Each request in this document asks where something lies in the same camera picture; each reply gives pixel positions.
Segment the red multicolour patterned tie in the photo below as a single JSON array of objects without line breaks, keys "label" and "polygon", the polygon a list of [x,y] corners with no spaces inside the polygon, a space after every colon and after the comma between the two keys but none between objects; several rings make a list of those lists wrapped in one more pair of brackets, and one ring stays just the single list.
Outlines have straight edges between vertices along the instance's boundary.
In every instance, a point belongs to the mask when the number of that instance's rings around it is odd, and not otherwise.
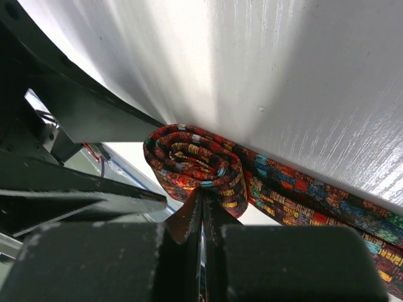
[{"label": "red multicolour patterned tie", "polygon": [[143,150],[159,184],[176,201],[201,187],[236,218],[253,206],[281,225],[354,228],[389,293],[402,297],[401,215],[195,126],[163,126]]}]

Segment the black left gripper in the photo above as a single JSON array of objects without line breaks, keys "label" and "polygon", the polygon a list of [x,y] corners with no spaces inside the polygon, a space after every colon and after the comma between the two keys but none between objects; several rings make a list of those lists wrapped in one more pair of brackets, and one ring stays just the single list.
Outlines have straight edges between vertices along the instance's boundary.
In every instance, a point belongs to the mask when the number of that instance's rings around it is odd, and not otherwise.
[{"label": "black left gripper", "polygon": [[[36,95],[54,117],[26,99]],[[1,232],[164,210],[163,195],[57,165],[76,143],[142,142],[161,126],[70,61],[18,1],[1,1]]]}]

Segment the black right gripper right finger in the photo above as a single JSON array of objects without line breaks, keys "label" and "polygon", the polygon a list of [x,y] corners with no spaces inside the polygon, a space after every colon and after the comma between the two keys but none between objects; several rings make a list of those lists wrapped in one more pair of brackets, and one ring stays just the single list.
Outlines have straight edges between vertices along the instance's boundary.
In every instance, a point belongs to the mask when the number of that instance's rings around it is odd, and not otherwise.
[{"label": "black right gripper right finger", "polygon": [[203,197],[207,301],[387,301],[357,231],[244,226]]}]

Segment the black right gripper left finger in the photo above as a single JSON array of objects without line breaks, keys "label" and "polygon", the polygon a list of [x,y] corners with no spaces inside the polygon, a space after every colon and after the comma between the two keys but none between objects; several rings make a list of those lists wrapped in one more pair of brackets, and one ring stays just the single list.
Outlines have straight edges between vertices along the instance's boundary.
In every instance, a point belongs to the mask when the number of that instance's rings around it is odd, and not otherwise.
[{"label": "black right gripper left finger", "polygon": [[198,301],[202,196],[162,223],[53,223],[26,241],[2,301]]}]

